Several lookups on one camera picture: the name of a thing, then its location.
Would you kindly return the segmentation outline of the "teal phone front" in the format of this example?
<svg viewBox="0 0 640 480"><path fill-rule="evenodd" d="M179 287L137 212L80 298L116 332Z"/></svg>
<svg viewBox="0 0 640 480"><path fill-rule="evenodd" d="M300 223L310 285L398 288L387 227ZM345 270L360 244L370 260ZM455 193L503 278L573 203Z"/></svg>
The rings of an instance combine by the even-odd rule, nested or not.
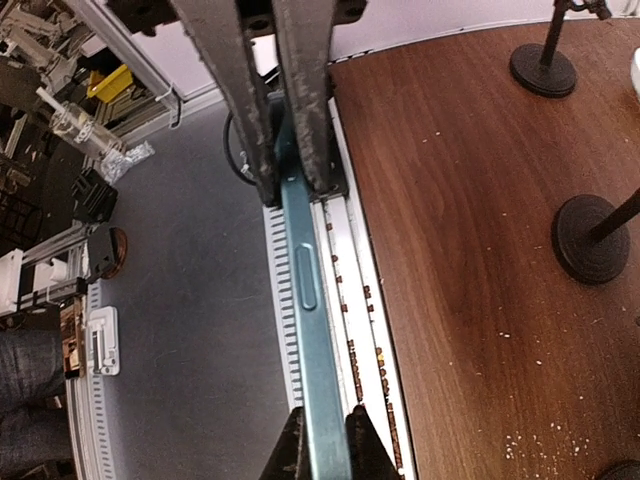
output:
<svg viewBox="0 0 640 480"><path fill-rule="evenodd" d="M268 97L290 267L292 307L311 479L352 477L340 384L328 319L309 188L292 114L282 93Z"/></svg>

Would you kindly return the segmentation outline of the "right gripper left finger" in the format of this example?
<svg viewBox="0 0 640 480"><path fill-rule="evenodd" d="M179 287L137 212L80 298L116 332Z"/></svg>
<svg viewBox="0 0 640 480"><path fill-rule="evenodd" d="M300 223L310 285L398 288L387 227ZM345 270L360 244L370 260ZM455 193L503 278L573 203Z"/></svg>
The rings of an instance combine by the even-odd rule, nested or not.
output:
<svg viewBox="0 0 640 480"><path fill-rule="evenodd" d="M260 480L311 479L305 410L294 408L259 477Z"/></svg>

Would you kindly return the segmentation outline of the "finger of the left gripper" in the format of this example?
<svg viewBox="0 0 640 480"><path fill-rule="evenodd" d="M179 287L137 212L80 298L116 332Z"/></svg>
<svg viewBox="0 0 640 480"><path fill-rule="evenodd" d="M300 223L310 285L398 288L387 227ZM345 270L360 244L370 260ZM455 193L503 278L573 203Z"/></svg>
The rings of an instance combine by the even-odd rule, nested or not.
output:
<svg viewBox="0 0 640 480"><path fill-rule="evenodd" d="M328 62L334 1L272 3L276 41L303 172L313 190L331 187Z"/></svg>
<svg viewBox="0 0 640 480"><path fill-rule="evenodd" d="M176 0L173 9L233 114L263 204L278 202L278 170L267 105L251 43L234 1Z"/></svg>

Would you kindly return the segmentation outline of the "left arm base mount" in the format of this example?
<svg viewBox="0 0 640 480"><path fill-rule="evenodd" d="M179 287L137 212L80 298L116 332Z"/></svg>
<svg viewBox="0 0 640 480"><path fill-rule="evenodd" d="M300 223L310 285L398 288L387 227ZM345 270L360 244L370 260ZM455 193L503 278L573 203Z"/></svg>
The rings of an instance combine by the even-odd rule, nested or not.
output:
<svg viewBox="0 0 640 480"><path fill-rule="evenodd" d="M344 165L340 151L337 148L331 150L329 154L330 160L330 177L329 189L324 193L317 193L313 190L309 191L309 201L318 202L336 196L345 196L349 193L349 184L346 178Z"/></svg>

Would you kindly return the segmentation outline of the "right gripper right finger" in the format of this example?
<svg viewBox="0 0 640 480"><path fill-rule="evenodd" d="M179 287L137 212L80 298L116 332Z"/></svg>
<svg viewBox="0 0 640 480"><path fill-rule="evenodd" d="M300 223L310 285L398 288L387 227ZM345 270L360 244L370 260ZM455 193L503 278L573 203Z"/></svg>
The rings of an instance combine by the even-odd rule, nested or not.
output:
<svg viewBox="0 0 640 480"><path fill-rule="evenodd" d="M357 405L346 417L345 427L353 479L396 480L400 478L363 406Z"/></svg>

